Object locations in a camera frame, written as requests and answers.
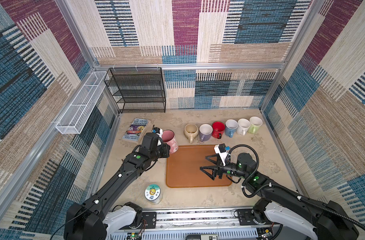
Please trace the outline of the purple mug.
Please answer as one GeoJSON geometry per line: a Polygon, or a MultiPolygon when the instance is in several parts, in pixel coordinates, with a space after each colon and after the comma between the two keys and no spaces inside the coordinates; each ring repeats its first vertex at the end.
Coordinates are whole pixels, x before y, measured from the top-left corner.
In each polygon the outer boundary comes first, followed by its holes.
{"type": "Polygon", "coordinates": [[[203,124],[199,127],[199,140],[201,142],[206,142],[210,139],[212,135],[213,128],[209,124],[203,124]]]}

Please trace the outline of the white mug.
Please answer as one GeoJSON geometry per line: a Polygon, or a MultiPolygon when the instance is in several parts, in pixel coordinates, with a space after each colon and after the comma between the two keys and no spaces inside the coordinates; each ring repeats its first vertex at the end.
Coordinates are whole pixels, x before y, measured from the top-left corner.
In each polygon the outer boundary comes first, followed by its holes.
{"type": "Polygon", "coordinates": [[[245,134],[247,133],[247,131],[249,130],[249,128],[251,126],[250,121],[247,119],[239,119],[237,123],[238,123],[238,127],[236,130],[236,133],[238,135],[245,136],[245,134]]]}

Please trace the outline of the brown plastic tray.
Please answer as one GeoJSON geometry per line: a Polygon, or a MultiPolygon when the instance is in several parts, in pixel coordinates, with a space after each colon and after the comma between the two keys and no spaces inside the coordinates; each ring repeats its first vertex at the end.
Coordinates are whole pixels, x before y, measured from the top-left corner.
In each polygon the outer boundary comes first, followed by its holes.
{"type": "Polygon", "coordinates": [[[205,157],[214,153],[213,145],[179,146],[179,149],[167,158],[167,186],[170,188],[230,186],[231,181],[226,177],[212,180],[199,169],[212,165],[205,157]]]}

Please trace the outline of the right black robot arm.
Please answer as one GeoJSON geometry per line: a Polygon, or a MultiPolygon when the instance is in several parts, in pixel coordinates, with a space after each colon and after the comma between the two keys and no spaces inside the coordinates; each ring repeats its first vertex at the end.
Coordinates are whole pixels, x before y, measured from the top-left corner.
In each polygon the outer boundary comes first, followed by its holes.
{"type": "Polygon", "coordinates": [[[238,155],[236,163],[216,154],[207,156],[210,166],[200,170],[212,180],[226,176],[242,181],[245,197],[258,196],[249,215],[257,225],[277,223],[302,233],[312,240],[356,240],[361,224],[348,217],[343,208],[333,202],[310,199],[292,191],[258,172],[259,159],[249,153],[238,155]]]}

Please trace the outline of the red mug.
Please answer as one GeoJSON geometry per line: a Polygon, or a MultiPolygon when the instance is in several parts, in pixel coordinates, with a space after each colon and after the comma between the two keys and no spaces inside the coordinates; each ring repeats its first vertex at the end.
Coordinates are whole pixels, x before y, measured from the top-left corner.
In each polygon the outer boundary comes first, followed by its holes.
{"type": "Polygon", "coordinates": [[[224,134],[224,131],[225,131],[225,124],[223,122],[217,121],[217,122],[212,123],[211,127],[212,127],[211,135],[215,139],[221,139],[224,134]]]}

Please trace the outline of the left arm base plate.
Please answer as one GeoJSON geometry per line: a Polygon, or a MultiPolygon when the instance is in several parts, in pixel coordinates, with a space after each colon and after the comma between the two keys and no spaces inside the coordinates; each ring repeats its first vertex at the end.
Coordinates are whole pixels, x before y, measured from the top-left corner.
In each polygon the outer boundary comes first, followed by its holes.
{"type": "Polygon", "coordinates": [[[134,228],[135,230],[155,229],[156,220],[157,220],[156,212],[143,212],[141,214],[136,214],[134,220],[134,228]]]}

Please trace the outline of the beige ceramic teapot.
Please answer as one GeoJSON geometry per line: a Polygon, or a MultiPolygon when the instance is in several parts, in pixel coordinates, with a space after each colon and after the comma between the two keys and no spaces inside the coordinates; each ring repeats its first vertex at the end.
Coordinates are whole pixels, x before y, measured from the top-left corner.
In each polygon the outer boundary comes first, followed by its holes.
{"type": "Polygon", "coordinates": [[[192,144],[193,140],[198,136],[198,127],[195,124],[187,124],[184,127],[184,135],[189,143],[192,144]]]}

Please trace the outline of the blue dotted mug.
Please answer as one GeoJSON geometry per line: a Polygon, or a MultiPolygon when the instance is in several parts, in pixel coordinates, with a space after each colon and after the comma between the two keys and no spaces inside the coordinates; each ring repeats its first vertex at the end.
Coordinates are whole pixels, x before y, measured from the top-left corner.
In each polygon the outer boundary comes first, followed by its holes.
{"type": "Polygon", "coordinates": [[[225,135],[232,138],[238,128],[238,122],[233,119],[229,119],[225,122],[225,135]]]}

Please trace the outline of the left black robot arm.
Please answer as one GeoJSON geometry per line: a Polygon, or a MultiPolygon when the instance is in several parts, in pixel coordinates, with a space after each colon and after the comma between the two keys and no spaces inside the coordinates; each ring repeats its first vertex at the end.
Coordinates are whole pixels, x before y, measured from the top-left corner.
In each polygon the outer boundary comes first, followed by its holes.
{"type": "Polygon", "coordinates": [[[168,158],[170,146],[159,134],[146,133],[143,142],[126,156],[115,175],[81,205],[72,204],[66,214],[65,240],[104,240],[116,230],[142,221],[142,208],[128,202],[110,212],[125,189],[143,172],[150,170],[159,158],[168,158]]]}

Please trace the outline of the pink ghost mug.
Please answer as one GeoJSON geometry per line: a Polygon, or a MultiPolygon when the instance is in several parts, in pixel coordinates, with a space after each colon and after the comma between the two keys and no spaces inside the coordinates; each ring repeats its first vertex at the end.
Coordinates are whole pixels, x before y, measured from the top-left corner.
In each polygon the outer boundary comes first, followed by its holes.
{"type": "Polygon", "coordinates": [[[170,154],[174,154],[179,149],[176,135],[172,130],[163,131],[162,140],[170,146],[170,154]]]}

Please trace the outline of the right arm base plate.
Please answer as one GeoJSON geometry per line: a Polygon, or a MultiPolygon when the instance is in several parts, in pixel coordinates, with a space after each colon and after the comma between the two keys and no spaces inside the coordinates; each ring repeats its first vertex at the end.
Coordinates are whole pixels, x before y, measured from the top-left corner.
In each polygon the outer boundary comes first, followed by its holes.
{"type": "Polygon", "coordinates": [[[271,225],[263,212],[252,208],[237,209],[234,216],[238,219],[241,226],[271,225]]]}

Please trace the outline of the light green mug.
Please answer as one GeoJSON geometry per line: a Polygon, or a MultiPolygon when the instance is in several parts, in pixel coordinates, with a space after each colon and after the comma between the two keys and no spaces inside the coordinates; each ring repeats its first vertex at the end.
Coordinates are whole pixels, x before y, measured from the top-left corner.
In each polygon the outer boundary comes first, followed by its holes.
{"type": "Polygon", "coordinates": [[[263,124],[262,119],[260,119],[259,117],[251,117],[249,119],[249,122],[250,122],[250,127],[248,129],[248,132],[250,134],[255,134],[263,124]]]}

